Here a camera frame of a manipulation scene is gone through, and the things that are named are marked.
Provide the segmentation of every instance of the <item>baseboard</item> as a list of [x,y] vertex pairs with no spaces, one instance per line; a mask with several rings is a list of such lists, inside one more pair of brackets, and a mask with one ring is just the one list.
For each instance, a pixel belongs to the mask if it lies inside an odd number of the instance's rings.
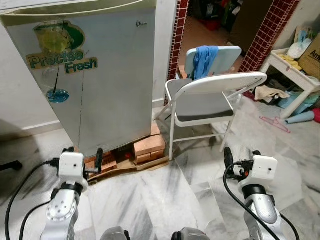
[[63,129],[60,121],[50,121],[39,125],[27,126],[16,132],[0,135],[0,142],[43,134],[54,130]]
[[159,98],[156,100],[152,100],[152,108],[160,108],[163,107],[165,104],[165,99],[164,98]]

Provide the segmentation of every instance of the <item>folding chair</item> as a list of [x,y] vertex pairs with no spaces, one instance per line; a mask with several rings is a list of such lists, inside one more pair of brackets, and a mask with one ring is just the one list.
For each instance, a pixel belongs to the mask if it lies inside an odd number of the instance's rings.
[[[229,100],[261,85],[266,80],[267,75],[263,72],[242,72],[209,76],[197,81],[191,79],[167,81],[165,91],[169,103],[156,115],[155,120],[161,120],[160,116],[171,107],[169,159],[172,160],[173,144],[176,142],[224,135],[220,147],[222,152],[236,111]],[[226,97],[225,92],[234,90],[237,91]],[[229,122],[225,133],[174,139],[175,124],[183,128],[225,121]]]
[[[241,54],[241,48],[239,46],[219,46],[218,53],[210,67],[210,73],[217,75],[222,72],[228,71],[235,63],[237,58]],[[184,71],[188,78],[194,75],[194,58],[196,56],[197,49],[192,48],[186,53]]]

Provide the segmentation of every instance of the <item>chair seat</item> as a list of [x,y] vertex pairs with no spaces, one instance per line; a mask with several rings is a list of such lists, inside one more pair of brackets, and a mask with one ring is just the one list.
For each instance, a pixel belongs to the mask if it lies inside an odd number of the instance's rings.
[[[166,84],[169,99],[171,100],[172,96],[175,96],[183,86],[191,82],[191,79],[169,81]],[[176,103],[175,113],[180,122],[231,117],[234,115],[232,107],[222,92],[183,94]]]

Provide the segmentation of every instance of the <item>refrigerator door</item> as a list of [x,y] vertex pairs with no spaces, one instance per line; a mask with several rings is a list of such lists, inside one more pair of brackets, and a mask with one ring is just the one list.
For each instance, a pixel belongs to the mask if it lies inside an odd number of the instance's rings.
[[156,9],[133,6],[44,22],[25,15],[28,24],[6,26],[43,94],[55,85],[68,93],[49,103],[85,156],[151,132]]

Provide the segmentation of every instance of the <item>blue towel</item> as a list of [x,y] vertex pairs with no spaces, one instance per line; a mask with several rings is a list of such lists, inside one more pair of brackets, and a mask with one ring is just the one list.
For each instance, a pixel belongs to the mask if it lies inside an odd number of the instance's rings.
[[196,48],[196,54],[193,60],[194,80],[208,76],[212,63],[218,54],[218,50],[218,46],[199,46]]

